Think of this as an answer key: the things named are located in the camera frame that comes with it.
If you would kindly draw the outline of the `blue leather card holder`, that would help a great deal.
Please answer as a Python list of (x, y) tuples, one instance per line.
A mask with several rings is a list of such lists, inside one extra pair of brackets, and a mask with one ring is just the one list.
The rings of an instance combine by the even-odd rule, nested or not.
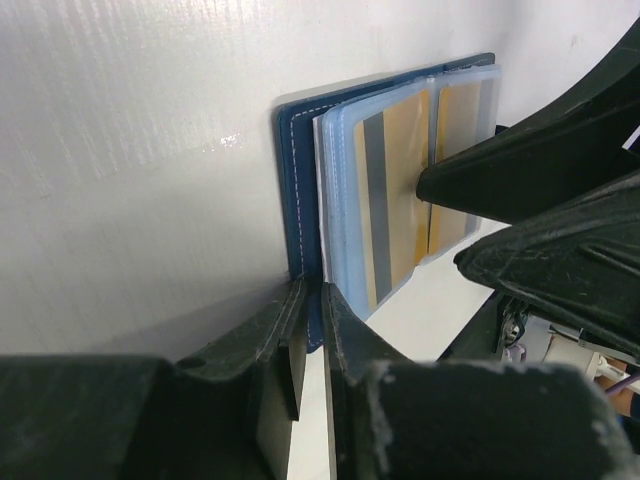
[(413, 70), (353, 79), (340, 87), (326, 86), (319, 93), (300, 92), (272, 111), (272, 131), (279, 168), (281, 203), (290, 277), (309, 284), (307, 352), (323, 344), (320, 283), (322, 251), (316, 183), (313, 119), (345, 101), (398, 86), (420, 77), (487, 66), (496, 62), (493, 52), (450, 60)]

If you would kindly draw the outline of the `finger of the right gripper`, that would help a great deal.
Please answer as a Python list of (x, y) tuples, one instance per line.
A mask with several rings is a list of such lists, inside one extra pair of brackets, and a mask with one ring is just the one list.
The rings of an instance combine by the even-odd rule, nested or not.
[(454, 262), (466, 279), (638, 356), (638, 174), (483, 237)]
[(417, 197), (514, 224), (639, 168), (639, 25), (559, 98), (426, 168)]

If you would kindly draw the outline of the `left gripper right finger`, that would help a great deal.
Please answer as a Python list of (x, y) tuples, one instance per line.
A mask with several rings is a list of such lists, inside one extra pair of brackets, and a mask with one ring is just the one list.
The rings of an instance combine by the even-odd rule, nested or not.
[(635, 479), (604, 394), (554, 364), (409, 360), (322, 289), (335, 479)]

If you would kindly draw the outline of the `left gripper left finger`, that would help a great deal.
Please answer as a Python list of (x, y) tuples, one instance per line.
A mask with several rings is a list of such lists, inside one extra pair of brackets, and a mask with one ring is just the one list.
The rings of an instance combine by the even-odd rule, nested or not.
[(125, 478), (286, 478), (301, 410), (307, 304), (307, 284), (296, 280), (241, 325), (160, 365)]

